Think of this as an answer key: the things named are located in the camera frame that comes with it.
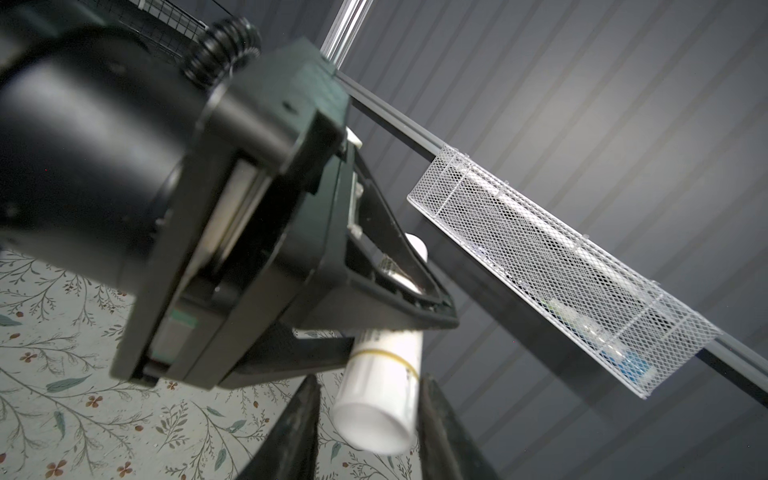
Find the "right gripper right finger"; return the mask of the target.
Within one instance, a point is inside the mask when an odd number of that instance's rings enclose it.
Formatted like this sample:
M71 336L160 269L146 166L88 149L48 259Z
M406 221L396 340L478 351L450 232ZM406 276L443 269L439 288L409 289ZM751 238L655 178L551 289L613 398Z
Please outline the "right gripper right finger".
M420 380L418 441L423 479L500 478L431 375Z

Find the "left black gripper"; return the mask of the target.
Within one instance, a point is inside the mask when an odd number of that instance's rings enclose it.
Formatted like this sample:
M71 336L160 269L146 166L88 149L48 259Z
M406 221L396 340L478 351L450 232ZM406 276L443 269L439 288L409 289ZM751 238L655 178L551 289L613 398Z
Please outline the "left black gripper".
M209 94L111 367L228 390L343 368L346 330L447 330L456 305L346 131L300 39Z

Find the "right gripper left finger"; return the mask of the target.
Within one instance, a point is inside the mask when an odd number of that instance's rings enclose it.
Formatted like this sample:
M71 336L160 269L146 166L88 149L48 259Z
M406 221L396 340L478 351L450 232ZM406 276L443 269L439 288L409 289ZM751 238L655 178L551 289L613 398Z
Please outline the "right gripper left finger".
M317 377L308 375L237 480L314 479L320 405Z

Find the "white glue stick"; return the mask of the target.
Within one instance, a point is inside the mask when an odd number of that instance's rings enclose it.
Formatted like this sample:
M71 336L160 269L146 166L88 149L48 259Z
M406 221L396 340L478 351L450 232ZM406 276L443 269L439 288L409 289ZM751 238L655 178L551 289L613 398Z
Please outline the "white glue stick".
M393 456L415 445L423 344L419 330L357 335L330 412L350 446Z

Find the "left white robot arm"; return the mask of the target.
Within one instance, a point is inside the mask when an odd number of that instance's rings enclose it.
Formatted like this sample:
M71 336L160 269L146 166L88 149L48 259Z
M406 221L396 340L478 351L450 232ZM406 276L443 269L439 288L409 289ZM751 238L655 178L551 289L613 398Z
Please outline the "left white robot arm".
M237 389L453 329L347 134L375 98L244 20L173 67L78 1L1 5L1 243L132 294L111 373Z

